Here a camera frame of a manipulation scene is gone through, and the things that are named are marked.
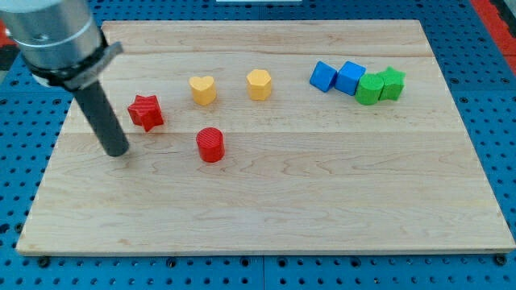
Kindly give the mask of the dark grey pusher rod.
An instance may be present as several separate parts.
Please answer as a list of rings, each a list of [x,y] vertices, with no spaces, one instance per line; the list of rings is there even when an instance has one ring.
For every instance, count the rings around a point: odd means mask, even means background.
[[[129,142],[99,81],[73,92],[104,152],[111,157],[125,154]]]

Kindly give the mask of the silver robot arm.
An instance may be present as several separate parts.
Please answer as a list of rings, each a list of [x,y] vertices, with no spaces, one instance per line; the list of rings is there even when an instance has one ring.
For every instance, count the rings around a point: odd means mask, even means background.
[[[109,44],[83,0],[4,0],[1,20],[33,77],[70,92],[109,156],[129,149],[100,73],[123,52]]]

